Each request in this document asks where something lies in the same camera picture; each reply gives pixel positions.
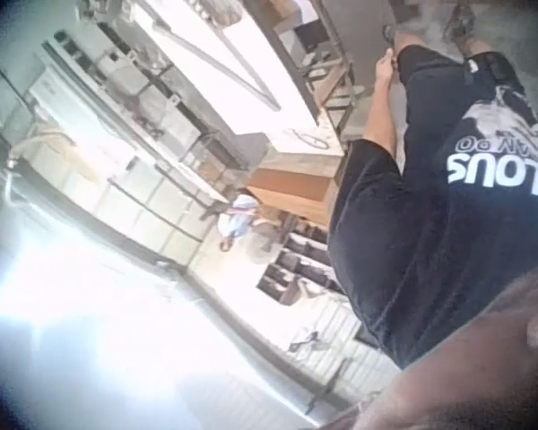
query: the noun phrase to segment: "hand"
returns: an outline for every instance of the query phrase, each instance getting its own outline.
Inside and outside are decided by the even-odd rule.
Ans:
[[[392,48],[386,50],[385,55],[377,61],[377,82],[390,83],[393,79],[395,69],[393,67]]]

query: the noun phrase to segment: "shoe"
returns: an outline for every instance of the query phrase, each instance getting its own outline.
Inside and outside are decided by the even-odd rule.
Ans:
[[[476,16],[469,2],[466,0],[459,1],[444,29],[444,39],[457,43],[470,38],[474,34],[475,21]]]
[[[394,25],[383,25],[383,39],[391,47],[395,45],[396,27]]]

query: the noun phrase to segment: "wooden cabinet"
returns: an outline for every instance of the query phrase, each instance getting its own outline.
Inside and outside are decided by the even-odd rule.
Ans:
[[[330,177],[258,169],[247,189],[263,204],[305,218],[327,229],[337,185]]]

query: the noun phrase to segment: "person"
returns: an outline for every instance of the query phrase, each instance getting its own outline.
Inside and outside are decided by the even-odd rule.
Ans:
[[[470,21],[450,31],[463,64],[385,29],[393,48],[350,144],[329,253],[355,314],[403,371],[323,429],[538,428],[538,119],[509,61],[458,24]],[[402,174],[394,60],[407,96]]]
[[[214,202],[206,209],[201,221],[212,215],[219,215],[217,228],[221,233],[219,249],[227,253],[235,244],[235,240],[243,237],[249,227],[256,221],[259,201],[247,189],[237,190],[237,196],[232,203]]]

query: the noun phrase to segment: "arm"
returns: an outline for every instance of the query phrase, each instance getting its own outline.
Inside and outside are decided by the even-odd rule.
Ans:
[[[388,49],[385,56],[377,62],[375,91],[372,96],[369,119],[362,137],[384,148],[394,159],[396,154],[396,132],[393,115],[388,103],[388,92],[393,79],[392,57],[393,50]]]

